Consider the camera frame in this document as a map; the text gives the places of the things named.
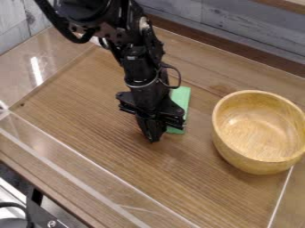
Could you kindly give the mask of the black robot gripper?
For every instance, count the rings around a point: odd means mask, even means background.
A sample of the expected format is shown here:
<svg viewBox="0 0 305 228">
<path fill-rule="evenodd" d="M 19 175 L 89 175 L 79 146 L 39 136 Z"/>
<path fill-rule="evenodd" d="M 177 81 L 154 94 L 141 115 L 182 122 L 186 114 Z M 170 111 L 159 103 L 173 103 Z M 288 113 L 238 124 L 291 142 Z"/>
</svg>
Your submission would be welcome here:
<svg viewBox="0 0 305 228">
<path fill-rule="evenodd" d="M 172 126 L 184 129 L 184 108 L 172 100 L 172 87 L 164 83 L 130 85 L 129 92 L 119 92 L 115 99 L 119 109 L 137 117 L 137 123 L 149 141 L 158 142 Z"/>
</svg>

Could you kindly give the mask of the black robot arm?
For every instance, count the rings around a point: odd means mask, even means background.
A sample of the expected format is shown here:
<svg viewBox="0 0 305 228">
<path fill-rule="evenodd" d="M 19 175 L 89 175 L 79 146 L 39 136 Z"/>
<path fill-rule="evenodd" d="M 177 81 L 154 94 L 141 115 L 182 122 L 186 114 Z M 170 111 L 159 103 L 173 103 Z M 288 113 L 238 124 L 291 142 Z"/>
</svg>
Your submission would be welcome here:
<svg viewBox="0 0 305 228">
<path fill-rule="evenodd" d="M 185 109 L 172 100 L 173 67 L 162 60 L 164 43 L 137 0 L 34 0 L 52 26 L 75 44 L 97 37 L 125 70 L 129 90 L 115 95 L 119 109 L 137 118 L 145 137 L 157 142 L 169 127 L 182 129 Z"/>
</svg>

